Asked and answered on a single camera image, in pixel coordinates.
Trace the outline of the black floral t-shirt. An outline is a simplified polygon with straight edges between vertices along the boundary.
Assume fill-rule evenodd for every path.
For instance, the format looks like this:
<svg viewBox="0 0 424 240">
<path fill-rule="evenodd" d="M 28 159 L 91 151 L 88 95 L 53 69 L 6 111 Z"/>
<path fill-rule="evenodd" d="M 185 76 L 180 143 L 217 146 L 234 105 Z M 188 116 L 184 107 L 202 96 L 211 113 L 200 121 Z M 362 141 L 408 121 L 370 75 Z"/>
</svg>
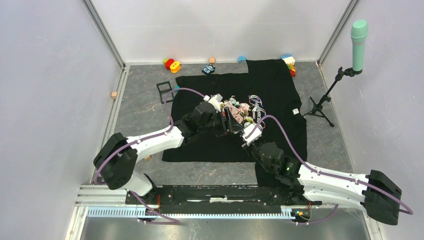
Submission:
<svg viewBox="0 0 424 240">
<path fill-rule="evenodd" d="M 248 73 L 212 74 L 209 76 L 180 76 L 176 83 L 180 91 L 172 103 L 171 115 L 174 120 L 191 113 L 199 103 L 200 94 L 220 94 L 225 99 L 235 96 L 242 103 L 249 96 L 258 96 L 262 107 L 274 119 L 265 121 L 261 140 L 274 142 L 288 156 L 307 158 L 307 121 L 294 110 L 301 108 L 302 102 L 295 88 L 287 65 L 281 59 L 249 60 Z M 164 151 L 165 162 L 254 162 L 242 148 L 242 139 L 236 135 L 222 137 L 208 132 L 198 140 Z"/>
</svg>

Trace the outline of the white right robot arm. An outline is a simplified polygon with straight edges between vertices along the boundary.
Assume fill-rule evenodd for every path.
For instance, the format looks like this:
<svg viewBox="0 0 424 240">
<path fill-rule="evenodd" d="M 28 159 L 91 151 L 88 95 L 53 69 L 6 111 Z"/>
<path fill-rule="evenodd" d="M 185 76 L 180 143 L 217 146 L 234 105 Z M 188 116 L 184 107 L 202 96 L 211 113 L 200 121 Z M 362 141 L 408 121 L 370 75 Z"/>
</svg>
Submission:
<svg viewBox="0 0 424 240">
<path fill-rule="evenodd" d="M 398 224 L 402 190 L 381 171 L 356 174 L 302 164 L 274 142 L 244 143 L 242 147 L 276 187 L 287 189 L 295 204 L 334 203 L 361 210 L 386 225 Z"/>
</svg>

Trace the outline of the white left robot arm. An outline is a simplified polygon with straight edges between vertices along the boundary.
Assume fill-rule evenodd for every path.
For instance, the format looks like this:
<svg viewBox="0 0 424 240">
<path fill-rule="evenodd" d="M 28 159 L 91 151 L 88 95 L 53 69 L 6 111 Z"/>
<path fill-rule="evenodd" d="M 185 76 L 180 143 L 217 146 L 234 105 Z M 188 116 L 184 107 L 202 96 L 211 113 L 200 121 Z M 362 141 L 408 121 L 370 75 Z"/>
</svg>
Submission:
<svg viewBox="0 0 424 240">
<path fill-rule="evenodd" d="M 238 122 L 229 107 L 220 108 L 219 104 L 201 102 L 191 113 L 162 130 L 131 137 L 120 132 L 113 134 L 93 164 L 109 190 L 125 189 L 136 193 L 145 204 L 151 204 L 157 198 L 157 190 L 146 174 L 135 172 L 139 160 L 190 144 L 200 134 L 213 133 L 217 137 L 240 134 L 245 137 L 253 127 L 251 122 Z"/>
</svg>

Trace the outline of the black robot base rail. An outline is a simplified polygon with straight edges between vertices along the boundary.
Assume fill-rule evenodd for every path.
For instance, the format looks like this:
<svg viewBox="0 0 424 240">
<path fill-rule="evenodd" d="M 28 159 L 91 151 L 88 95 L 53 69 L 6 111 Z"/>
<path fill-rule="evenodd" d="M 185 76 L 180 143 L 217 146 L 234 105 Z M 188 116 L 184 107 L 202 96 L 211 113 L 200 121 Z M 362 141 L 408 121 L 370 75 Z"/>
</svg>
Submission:
<svg viewBox="0 0 424 240">
<path fill-rule="evenodd" d="M 282 206 L 320 206 L 287 187 L 257 185 L 162 185 L 141 197 L 162 214 L 264 214 Z"/>
</svg>

